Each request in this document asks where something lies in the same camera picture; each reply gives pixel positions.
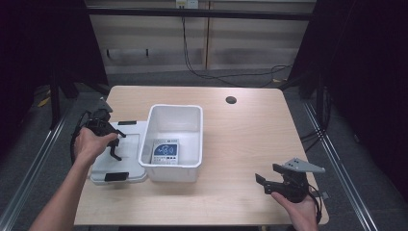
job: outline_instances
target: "box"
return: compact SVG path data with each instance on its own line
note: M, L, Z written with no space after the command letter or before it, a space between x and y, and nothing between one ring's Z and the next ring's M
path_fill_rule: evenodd
M178 164L152 163L157 139L178 140ZM149 112L139 164L152 181L195 182L202 162L203 111L195 105L154 105Z

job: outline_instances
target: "dark background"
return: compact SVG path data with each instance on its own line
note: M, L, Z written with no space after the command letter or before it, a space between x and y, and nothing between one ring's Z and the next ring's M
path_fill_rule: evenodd
M82 0L2 1L0 73L2 119L0 141L7 150L33 103L38 86L54 79L72 92L73 82L108 84L99 47L83 12L41 8L85 7Z
M290 79L308 97L319 76L376 164L408 201L406 1L318 1Z

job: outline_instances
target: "white lid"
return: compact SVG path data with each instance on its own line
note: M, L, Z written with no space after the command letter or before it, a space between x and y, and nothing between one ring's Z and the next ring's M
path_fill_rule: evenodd
M143 182L146 178L145 169L138 161L141 141L144 139L146 121L138 121L136 124L118 125L117 122L111 123L115 129L118 129L126 138L119 137L119 146L115 148L115 154L122 158L118 161L111 156L111 148L107 147L105 151L96 158L92 166L90 180L95 185L105 185L109 183L138 183ZM118 173L126 173L126 179L119 181L105 181L105 177L113 176Z

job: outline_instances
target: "cable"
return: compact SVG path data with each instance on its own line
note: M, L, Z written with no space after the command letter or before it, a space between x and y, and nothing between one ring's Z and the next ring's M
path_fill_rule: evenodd
M309 187L311 187L317 194L319 197L319 201L320 203L318 203L318 201L316 200L315 196L310 192L310 190L304 190L301 186L301 184L299 184L296 180L294 180L292 177L286 175L287 178L289 178L291 180L291 182L295 183L299 189L302 189L305 193L307 193L310 197L312 197L313 201L315 202L316 205L316 222L319 224L320 220L321 220L321 209L322 209L322 200L321 200L321 195L319 193L319 191L313 187L311 184L307 184Z
M69 147L70 147L70 157L71 157L71 163L72 164L74 164L74 162L75 162L75 147L74 147L74 144L75 144L75 140L76 140L76 138L78 137L78 135L79 135L79 131L81 131L81 128L84 126L84 124L81 124L81 122L82 122L82 120L84 119L84 116L85 115L90 115L90 111L84 111L83 113L82 113L82 115L81 115L81 117L79 118L79 120L78 120L78 122L77 122L77 124L76 124L76 126L75 126L75 130L74 130L74 133L72 134L72 137L71 137L71 142L70 142L70 144L69 144Z
M318 224L319 224L319 223L320 223L320 220L321 220L321 208L322 208L321 195L320 195L319 191L316 190L315 187L313 187L313 186L310 185L310 184L309 184L309 187L311 187L311 188L318 194L318 197L319 197L320 204L318 204L318 201L317 201L316 198L312 195L312 193L311 193L311 192L308 192L308 194L310 195L310 197L312 197L313 201L315 201L316 209L317 209L317 212L316 212L316 221L317 221Z
M269 72L264 72L264 73L251 73L251 74L230 74L230 75L220 75L220 76L212 76L212 75L206 75L206 74L199 74L197 73L191 66L190 63L190 58L189 58L189 49L187 46L187 39L186 39L186 19L185 17L182 17L182 24L183 24L183 41L184 41L184 58L185 58L185 63L186 63L186 67L187 69L194 74L195 76L198 76L200 78L206 79L206 80L218 80L224 84L228 84L234 87L238 87L238 88L247 88L247 86L241 86L241 85L237 85L228 81L223 80L223 78L227 78L227 77L237 77L237 76L263 76L263 75L271 75L270 76L270 80L268 80L265 84L258 86L258 87L253 87L253 88L264 88L267 85L271 84L273 82L273 73L282 71L286 68L292 67L291 64L289 65L276 65L274 67L272 67L270 69Z
M332 108L332 99L327 89L324 89L324 104L323 104L323 122L320 125L317 131L313 131L303 137L300 137L302 142L311 141L313 138L318 137L308 148L305 149L305 152L309 151L316 143L318 143L321 136L323 136L329 126L330 117L331 117L331 108Z

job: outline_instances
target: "wooden table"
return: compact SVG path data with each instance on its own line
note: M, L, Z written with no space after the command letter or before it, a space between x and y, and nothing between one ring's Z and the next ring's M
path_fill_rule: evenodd
M228 104L234 96L237 103ZM307 161L282 91L271 89L114 87L111 121L147 120L154 104L203 108L203 162L196 183L95 186L87 180L75 224L264 225L291 223L264 194L255 173L282 182L272 164ZM315 178L308 173L311 185ZM328 221L323 206L321 223Z

